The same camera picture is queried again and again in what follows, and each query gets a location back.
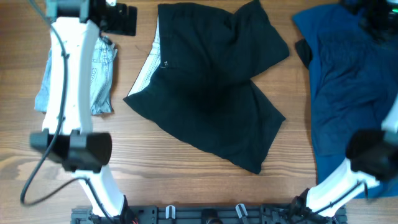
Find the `black shorts garment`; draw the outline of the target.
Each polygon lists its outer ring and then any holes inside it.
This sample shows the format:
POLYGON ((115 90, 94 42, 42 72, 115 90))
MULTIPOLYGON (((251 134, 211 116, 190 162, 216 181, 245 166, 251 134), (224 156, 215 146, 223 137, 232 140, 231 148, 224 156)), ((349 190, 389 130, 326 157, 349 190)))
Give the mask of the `black shorts garment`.
POLYGON ((125 103, 173 137, 260 173, 284 121, 252 78, 289 56, 259 1, 236 12, 160 4, 125 103))

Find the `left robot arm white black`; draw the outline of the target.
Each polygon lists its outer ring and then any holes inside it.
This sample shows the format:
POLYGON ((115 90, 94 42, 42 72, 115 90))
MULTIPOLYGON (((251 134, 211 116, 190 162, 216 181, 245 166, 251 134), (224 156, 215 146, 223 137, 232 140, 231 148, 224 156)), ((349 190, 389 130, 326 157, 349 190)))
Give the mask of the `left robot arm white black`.
POLYGON ((52 67, 47 112, 30 145, 62 165, 91 202, 89 223, 136 223, 137 217, 109 168, 109 133, 93 131, 91 64, 101 33, 136 33, 136 8, 116 1, 47 1, 41 18, 50 28, 52 67))

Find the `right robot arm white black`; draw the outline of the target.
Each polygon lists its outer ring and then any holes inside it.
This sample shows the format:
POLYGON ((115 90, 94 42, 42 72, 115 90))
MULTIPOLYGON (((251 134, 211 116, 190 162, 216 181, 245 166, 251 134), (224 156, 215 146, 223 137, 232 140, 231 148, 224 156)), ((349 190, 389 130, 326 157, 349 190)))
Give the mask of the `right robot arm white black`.
POLYGON ((291 215, 325 223, 357 196, 397 194, 397 2, 340 1, 293 20, 310 80, 318 184, 291 215))

